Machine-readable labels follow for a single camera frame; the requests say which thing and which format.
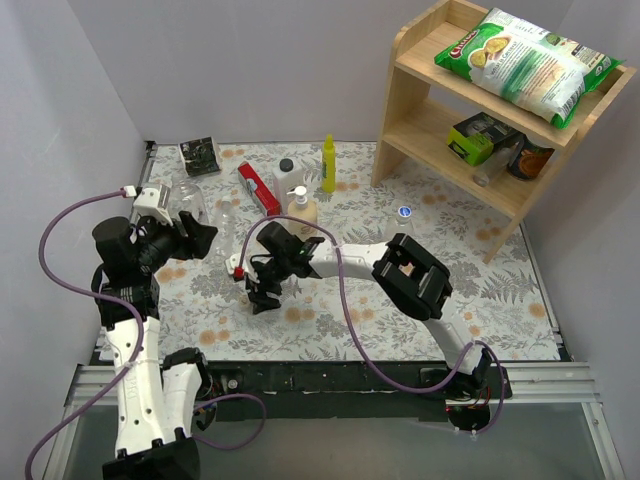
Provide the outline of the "clear plastic bottle large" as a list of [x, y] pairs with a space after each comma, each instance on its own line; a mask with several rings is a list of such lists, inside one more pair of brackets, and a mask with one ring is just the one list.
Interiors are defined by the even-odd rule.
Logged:
[[392, 240], [396, 234], [406, 234], [413, 236], [415, 233], [412, 214], [409, 218], [402, 218], [398, 215], [398, 209], [389, 218], [385, 230], [385, 239]]

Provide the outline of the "blue bottle cap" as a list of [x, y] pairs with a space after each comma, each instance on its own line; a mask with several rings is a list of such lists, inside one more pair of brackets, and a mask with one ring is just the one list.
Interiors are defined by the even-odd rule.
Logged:
[[412, 210], [408, 206], [401, 206], [398, 208], [398, 215], [402, 218], [409, 218], [412, 214]]

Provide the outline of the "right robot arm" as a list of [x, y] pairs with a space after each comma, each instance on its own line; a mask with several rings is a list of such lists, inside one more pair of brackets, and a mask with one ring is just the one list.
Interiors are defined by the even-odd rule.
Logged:
[[489, 350], [473, 340], [451, 310], [449, 269], [411, 236], [399, 233], [388, 242], [361, 245], [339, 244], [330, 233], [302, 240], [276, 221], [251, 230], [265, 251], [253, 259], [240, 258], [233, 277], [244, 281], [254, 313], [279, 308], [281, 284], [291, 276], [373, 281], [400, 312], [426, 326], [447, 365], [436, 383], [409, 387], [367, 359], [376, 376], [396, 390], [418, 395], [450, 388], [471, 398], [486, 389], [492, 362]]

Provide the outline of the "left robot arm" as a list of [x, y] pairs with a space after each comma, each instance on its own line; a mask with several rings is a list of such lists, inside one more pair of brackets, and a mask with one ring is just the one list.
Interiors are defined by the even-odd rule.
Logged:
[[193, 403], [211, 393], [204, 354], [184, 348], [159, 357], [159, 283], [168, 260], [204, 258], [215, 227], [181, 211], [168, 224], [150, 215], [131, 223], [112, 217], [92, 236], [102, 260], [91, 290], [113, 354], [118, 433], [105, 479], [197, 479], [200, 459], [191, 435]]

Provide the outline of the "beige pump lotion bottle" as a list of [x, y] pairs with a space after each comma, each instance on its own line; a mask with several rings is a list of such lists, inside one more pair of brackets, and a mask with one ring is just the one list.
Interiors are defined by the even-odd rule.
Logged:
[[314, 200], [309, 199], [307, 188], [304, 185], [295, 187], [289, 192], [293, 196], [287, 209], [288, 230], [301, 240], [306, 240], [317, 234], [312, 224], [317, 223], [317, 206]]

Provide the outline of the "white bottle black cap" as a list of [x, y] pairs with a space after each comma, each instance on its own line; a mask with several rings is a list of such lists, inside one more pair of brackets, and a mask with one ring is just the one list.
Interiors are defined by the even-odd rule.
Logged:
[[290, 158], [281, 159], [272, 169], [272, 183], [281, 212], [286, 213], [290, 202], [289, 193], [305, 184], [302, 166]]

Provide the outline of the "yellow-green tube bottle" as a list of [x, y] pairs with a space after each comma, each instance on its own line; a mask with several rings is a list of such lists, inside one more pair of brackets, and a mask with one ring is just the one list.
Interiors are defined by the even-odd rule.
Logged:
[[327, 134], [322, 146], [322, 188], [327, 193], [336, 189], [336, 149], [332, 134]]

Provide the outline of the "clear small bottle on shelf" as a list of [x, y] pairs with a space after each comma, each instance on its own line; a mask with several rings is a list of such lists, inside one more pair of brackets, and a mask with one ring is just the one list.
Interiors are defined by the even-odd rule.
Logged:
[[509, 164], [519, 149], [519, 143], [503, 147], [484, 161], [472, 176], [473, 181], [480, 187], [487, 187]]

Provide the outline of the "red toothpaste box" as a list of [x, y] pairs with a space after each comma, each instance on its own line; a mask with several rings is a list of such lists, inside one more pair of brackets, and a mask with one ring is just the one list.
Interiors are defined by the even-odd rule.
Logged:
[[248, 162], [242, 162], [237, 172], [240, 183], [264, 216], [276, 216], [281, 213], [280, 203]]

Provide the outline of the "black patterned box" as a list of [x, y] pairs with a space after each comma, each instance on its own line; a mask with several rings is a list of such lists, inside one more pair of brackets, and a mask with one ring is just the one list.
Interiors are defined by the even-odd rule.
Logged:
[[217, 174], [218, 146], [212, 137], [189, 140], [178, 144], [184, 170], [189, 177]]

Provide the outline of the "green black box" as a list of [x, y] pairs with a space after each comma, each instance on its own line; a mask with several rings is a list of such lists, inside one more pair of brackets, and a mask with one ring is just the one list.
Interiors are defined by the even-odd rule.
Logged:
[[519, 134], [515, 128], [481, 112], [452, 126], [446, 144], [460, 159], [476, 167]]

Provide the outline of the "wooden shelf unit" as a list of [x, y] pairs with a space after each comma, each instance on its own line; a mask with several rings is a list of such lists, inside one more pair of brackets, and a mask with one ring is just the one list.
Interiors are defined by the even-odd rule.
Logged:
[[[382, 127], [371, 183], [379, 184], [405, 158], [423, 162], [439, 175], [509, 217], [484, 260], [490, 262], [555, 177], [566, 167], [578, 146], [636, 70], [619, 66], [594, 92], [579, 102], [577, 113], [564, 130], [437, 66], [434, 57], [480, 22], [486, 9], [468, 1], [439, 1], [405, 25], [396, 35], [388, 68]], [[429, 97], [431, 87], [469, 103], [526, 134], [539, 145], [554, 149], [551, 160], [532, 181], [503, 173], [488, 186], [473, 179], [473, 167], [455, 157], [446, 145], [450, 128], [462, 115]]]

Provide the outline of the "tin can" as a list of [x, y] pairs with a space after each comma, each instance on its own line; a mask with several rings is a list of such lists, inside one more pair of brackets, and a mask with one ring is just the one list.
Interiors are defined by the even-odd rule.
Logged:
[[540, 146], [524, 136], [507, 165], [507, 171], [520, 180], [534, 180], [554, 153], [553, 148]]

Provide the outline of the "green chips bag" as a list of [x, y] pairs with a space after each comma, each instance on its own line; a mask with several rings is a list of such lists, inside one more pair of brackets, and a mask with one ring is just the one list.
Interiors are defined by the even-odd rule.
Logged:
[[558, 129], [622, 62], [499, 8], [434, 63]]

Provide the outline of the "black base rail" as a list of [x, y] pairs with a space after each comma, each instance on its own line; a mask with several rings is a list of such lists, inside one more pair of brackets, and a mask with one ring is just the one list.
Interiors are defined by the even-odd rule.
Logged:
[[251, 394], [252, 400], [226, 400], [219, 421], [258, 419], [386, 419], [446, 422], [448, 400], [471, 396], [452, 381], [428, 394], [401, 391], [380, 379], [362, 361], [211, 362], [213, 397]]

